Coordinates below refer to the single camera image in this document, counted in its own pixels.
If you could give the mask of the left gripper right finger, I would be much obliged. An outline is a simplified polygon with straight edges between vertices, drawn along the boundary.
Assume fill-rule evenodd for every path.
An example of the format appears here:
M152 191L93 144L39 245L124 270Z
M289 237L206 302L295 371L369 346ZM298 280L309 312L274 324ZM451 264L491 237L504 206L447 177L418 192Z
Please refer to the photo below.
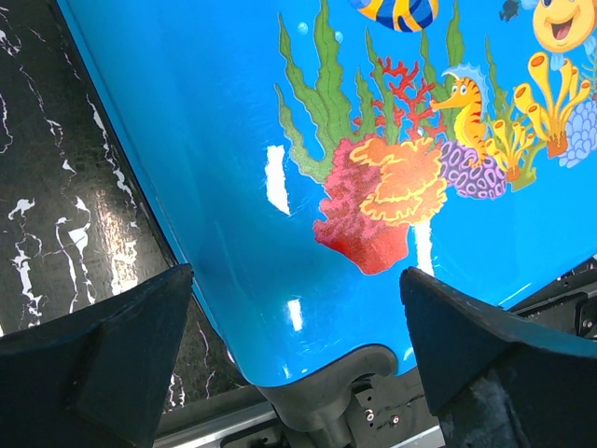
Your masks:
M596 342L518 317L417 268L400 297L448 447L593 447Z

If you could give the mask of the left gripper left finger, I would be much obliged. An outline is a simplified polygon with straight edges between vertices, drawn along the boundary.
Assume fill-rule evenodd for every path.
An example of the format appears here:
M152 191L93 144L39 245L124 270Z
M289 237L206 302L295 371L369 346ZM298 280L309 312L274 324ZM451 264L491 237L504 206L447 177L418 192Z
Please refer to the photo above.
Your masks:
M192 278L189 265L177 265L112 298L2 337L2 446L152 446Z

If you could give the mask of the blue fish-print suitcase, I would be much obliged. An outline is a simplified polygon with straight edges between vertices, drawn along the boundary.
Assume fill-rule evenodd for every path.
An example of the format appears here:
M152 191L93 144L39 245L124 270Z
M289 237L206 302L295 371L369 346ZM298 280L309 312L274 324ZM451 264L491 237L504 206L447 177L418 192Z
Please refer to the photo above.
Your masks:
M58 9L231 361L318 447L418 371L405 270L512 313L596 259L592 1Z

